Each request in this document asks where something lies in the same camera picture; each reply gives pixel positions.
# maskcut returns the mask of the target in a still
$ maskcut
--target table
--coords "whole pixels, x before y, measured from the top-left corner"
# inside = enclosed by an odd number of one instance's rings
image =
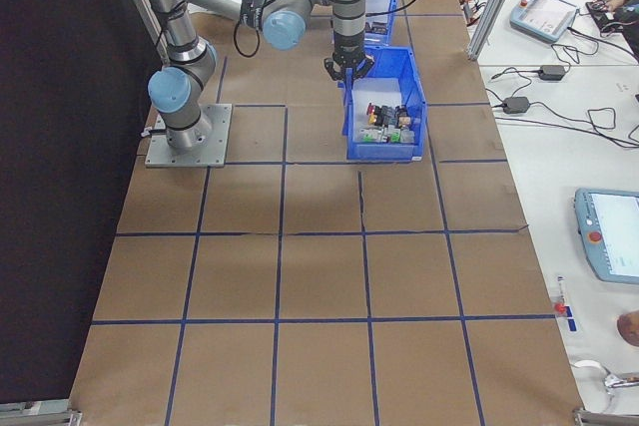
[[[510,6],[517,1],[506,0],[478,60],[486,87],[502,98],[526,83],[515,74],[492,80],[504,67],[534,70],[543,64],[558,64],[547,44],[509,27]],[[577,5],[584,2],[568,1]],[[574,26],[597,36],[589,16],[577,17]],[[620,35],[611,40],[627,47]],[[584,50],[591,48],[588,41],[568,33],[560,42]],[[559,83],[524,74],[530,76],[532,84],[517,95],[526,96],[531,102],[544,102],[572,118],[585,119],[588,109],[614,108],[618,115],[615,132],[625,138],[639,125],[636,62],[606,45],[601,45],[597,55],[582,58],[581,65],[573,66]],[[498,104],[493,97],[490,100],[493,105]],[[495,109],[495,116],[507,117],[499,109]],[[532,106],[524,118],[579,127],[538,105]],[[576,332],[571,332],[565,318],[558,319],[569,359],[595,359],[617,373],[639,370],[639,349],[624,342],[615,327],[620,314],[639,307],[639,288],[602,282],[594,276],[577,234],[572,206],[574,193],[580,187],[639,190],[639,152],[624,151],[603,139],[559,128],[499,120],[497,125],[551,295],[558,290],[557,276],[565,278],[578,326]],[[601,373],[574,368],[573,373],[585,407],[595,412],[606,408],[608,398]],[[616,396],[608,412],[639,413],[639,388],[617,390]]]

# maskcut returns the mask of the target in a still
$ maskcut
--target black wall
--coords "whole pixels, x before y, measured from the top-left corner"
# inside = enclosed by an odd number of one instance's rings
[[[131,0],[0,0],[0,403],[69,396],[152,44]]]

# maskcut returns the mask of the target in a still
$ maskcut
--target grid line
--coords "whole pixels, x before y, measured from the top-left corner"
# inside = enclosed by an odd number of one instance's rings
[[[366,294],[366,326],[368,329],[368,357],[370,360],[370,391],[372,394],[372,413],[375,426],[379,426],[379,403],[377,398],[377,378],[375,373],[375,346],[372,333],[372,307],[370,304],[370,276],[368,272],[368,246],[366,243],[366,226],[364,223],[363,181],[361,172],[357,172],[357,189],[359,193],[359,221],[361,224],[361,252],[363,258],[363,280]]]
[[[432,147],[431,138],[428,138],[428,148],[430,149],[430,158],[432,162],[432,168],[435,176],[435,185],[437,188],[437,195],[439,196],[439,208],[441,210],[441,219],[443,221],[444,236],[446,238],[446,247],[448,249],[448,256],[450,259],[450,270],[452,273],[452,281],[455,287],[455,295],[457,297],[457,307],[459,309],[459,320],[461,322],[461,331],[463,333],[463,341],[466,348],[466,358],[468,360],[468,369],[470,370],[470,381],[472,383],[472,391],[475,397],[475,404],[477,407],[477,414],[479,415],[479,424],[486,426],[486,422],[483,416],[483,407],[481,405],[481,397],[479,395],[479,387],[477,384],[477,373],[475,372],[474,360],[472,357],[472,348],[470,346],[470,338],[468,337],[468,328],[466,326],[466,320],[463,312],[463,301],[461,298],[461,289],[459,287],[459,278],[457,276],[457,268],[455,264],[455,258],[452,251],[452,241],[450,240],[450,232],[448,230],[448,221],[446,218],[446,211],[443,203],[443,196],[441,191],[441,183],[439,181],[439,172],[437,170],[437,163],[435,159],[434,150]]]
[[[278,224],[278,269],[276,273],[275,327],[273,331],[273,366],[271,373],[271,416],[270,424],[276,424],[277,388],[278,388],[278,348],[280,339],[280,302],[282,289],[282,248],[284,240],[284,204],[286,199],[287,139],[289,136],[289,109],[284,110],[284,139],[282,142],[282,176],[280,178],[280,219]]]
[[[518,234],[528,229],[528,224],[518,228],[476,228],[476,229],[397,229],[366,231],[366,236],[393,236],[399,234]],[[275,236],[276,233],[259,233],[254,231],[129,231],[116,233],[116,237],[145,236],[243,236],[248,234]],[[300,231],[285,236],[360,236],[361,231]]]
[[[175,398],[175,393],[176,393],[176,385],[178,382],[178,372],[180,370],[180,360],[182,357],[182,346],[184,344],[184,335],[187,328],[187,318],[189,314],[189,301],[191,300],[191,289],[193,287],[193,277],[195,274],[196,263],[198,260],[198,247],[200,245],[200,230],[202,229],[204,207],[207,201],[207,190],[209,187],[210,177],[211,177],[211,167],[207,167],[207,174],[205,175],[204,186],[202,188],[202,198],[200,200],[200,213],[198,215],[198,229],[196,231],[195,241],[193,245],[191,268],[189,270],[189,281],[187,283],[187,291],[185,294],[184,307],[182,310],[182,320],[180,321],[180,336],[178,337],[176,359],[173,366],[173,375],[171,378],[171,389],[169,391],[169,399],[167,401],[167,414],[164,421],[165,426],[169,426],[171,424],[171,413],[173,412],[173,400]]]
[[[333,324],[333,323],[429,323],[439,321],[538,321],[556,319],[553,313],[529,314],[470,314],[447,316],[372,316],[353,318],[189,318],[182,319],[96,319],[92,326],[126,324]]]

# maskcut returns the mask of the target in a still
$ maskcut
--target electronic component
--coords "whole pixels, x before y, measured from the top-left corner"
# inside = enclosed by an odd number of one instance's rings
[[[539,78],[549,82],[558,82],[566,75],[566,69],[562,65],[542,65],[539,69]]]
[[[414,144],[410,129],[412,117],[406,106],[390,107],[369,103],[366,108],[369,127],[359,129],[359,141],[365,143]]]
[[[520,0],[510,13],[510,25],[548,43],[555,43],[577,15],[577,6],[564,0]]]
[[[586,9],[588,9],[588,13],[597,25],[599,32],[610,34],[613,32],[621,32],[623,30],[622,25],[609,25],[616,22],[615,17],[612,12],[608,12],[606,4],[602,1],[586,2]]]
[[[527,97],[508,97],[504,99],[501,107],[504,114],[525,114],[530,108],[530,102]]]
[[[639,284],[639,193],[579,189],[574,205],[586,258],[597,277]]]

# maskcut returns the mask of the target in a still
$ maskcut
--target touchscreen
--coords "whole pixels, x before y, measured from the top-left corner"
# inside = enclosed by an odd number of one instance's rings
[[[592,194],[610,273],[639,276],[639,199]]]
[[[561,0],[535,0],[520,21],[534,30],[556,35],[575,8]]]

